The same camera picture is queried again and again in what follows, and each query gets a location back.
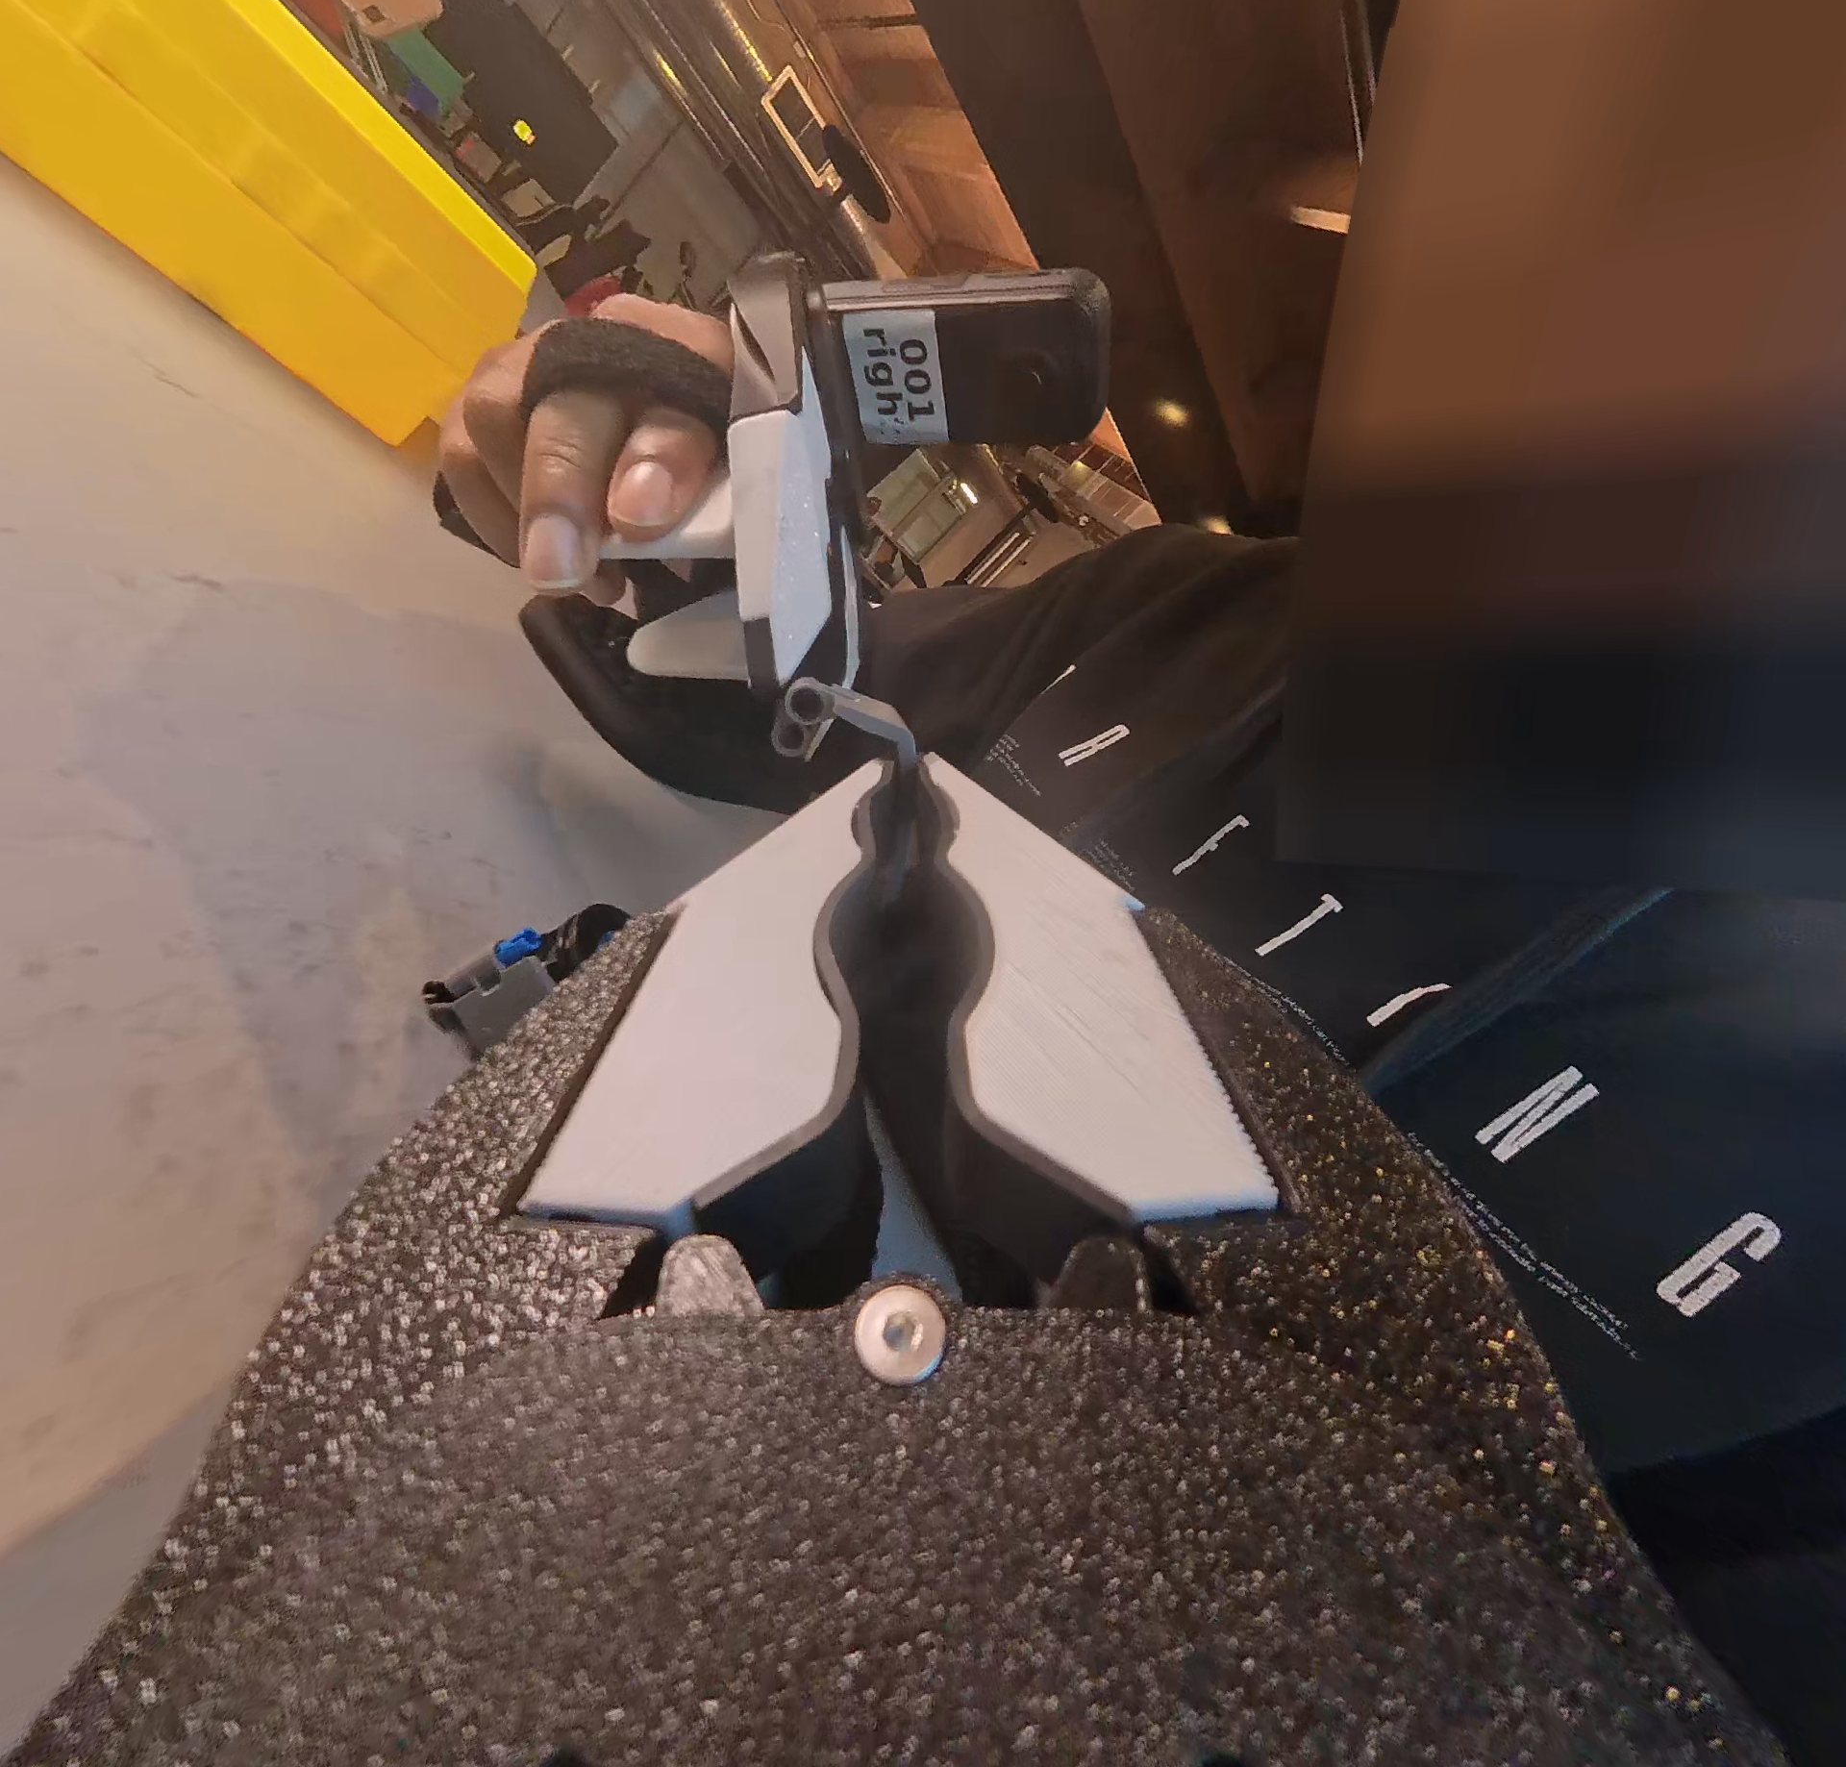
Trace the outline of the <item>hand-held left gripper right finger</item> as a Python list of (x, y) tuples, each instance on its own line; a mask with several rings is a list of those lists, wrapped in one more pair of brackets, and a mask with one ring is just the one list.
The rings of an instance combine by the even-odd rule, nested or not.
[(930, 756), (941, 872), (973, 905), (949, 1073), (981, 1136), (1104, 1215), (1234, 1215), (1280, 1184), (1172, 991), (1141, 902)]

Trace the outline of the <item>yellow plastic bin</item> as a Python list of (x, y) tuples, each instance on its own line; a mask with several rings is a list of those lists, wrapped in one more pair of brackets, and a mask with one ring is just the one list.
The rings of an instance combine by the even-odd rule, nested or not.
[(390, 445), (536, 261), (334, 47), (439, 0), (2, 0), (4, 156)]

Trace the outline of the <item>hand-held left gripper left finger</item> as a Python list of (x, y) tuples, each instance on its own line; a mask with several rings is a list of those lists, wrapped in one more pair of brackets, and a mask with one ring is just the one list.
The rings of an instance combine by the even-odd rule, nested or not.
[(865, 868), (865, 763), (695, 883), (520, 1198), (559, 1222), (692, 1222), (819, 1139), (862, 1026), (831, 927)]

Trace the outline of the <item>silver ventilation duct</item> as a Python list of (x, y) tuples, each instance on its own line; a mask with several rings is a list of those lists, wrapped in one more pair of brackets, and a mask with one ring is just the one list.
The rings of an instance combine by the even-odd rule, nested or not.
[(843, 101), (778, 0), (598, 0), (665, 98), (724, 164), (769, 246), (822, 277), (919, 269), (913, 225), (851, 132)]

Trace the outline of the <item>grey toy joint assembly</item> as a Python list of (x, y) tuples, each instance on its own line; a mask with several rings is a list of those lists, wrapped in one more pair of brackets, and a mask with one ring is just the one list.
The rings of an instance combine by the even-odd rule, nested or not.
[(420, 996), (427, 1020), (477, 1063), (626, 928), (630, 918), (624, 909), (593, 902), (555, 928), (523, 927), (459, 969), (424, 983)]

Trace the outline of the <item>grey angled toy frame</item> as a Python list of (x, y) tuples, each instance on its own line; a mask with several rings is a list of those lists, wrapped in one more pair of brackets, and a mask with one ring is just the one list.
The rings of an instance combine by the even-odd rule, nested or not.
[(893, 911), (906, 892), (922, 848), (926, 776), (922, 754), (904, 717), (881, 697), (798, 678), (782, 695), (773, 745), (786, 757), (805, 757), (837, 722), (851, 725), (879, 745), (887, 770), (868, 794), (874, 902)]

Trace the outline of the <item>grey desk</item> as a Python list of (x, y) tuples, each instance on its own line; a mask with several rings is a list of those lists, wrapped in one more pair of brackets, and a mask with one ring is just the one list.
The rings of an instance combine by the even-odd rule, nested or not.
[(4, 169), (4, 1702), (156, 1546), (311, 1248), (457, 1073), (424, 980), (771, 818), (665, 790), (303, 390)]

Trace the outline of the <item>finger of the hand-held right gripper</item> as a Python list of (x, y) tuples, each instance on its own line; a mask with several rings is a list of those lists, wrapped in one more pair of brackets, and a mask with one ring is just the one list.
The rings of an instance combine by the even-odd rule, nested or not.
[(832, 449), (822, 407), (773, 407), (727, 433), (736, 601), (751, 689), (786, 691), (838, 631), (831, 686), (851, 689), (862, 666), (864, 593), (843, 524), (828, 504)]

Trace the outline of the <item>person's right hand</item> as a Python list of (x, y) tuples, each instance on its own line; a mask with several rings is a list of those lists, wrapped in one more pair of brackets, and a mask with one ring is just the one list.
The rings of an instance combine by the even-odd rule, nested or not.
[(724, 434), (653, 385), (556, 392), (521, 407), (545, 327), (490, 348), (436, 427), (435, 472), (481, 546), (543, 594), (614, 603), (608, 540), (659, 540), (700, 504)]

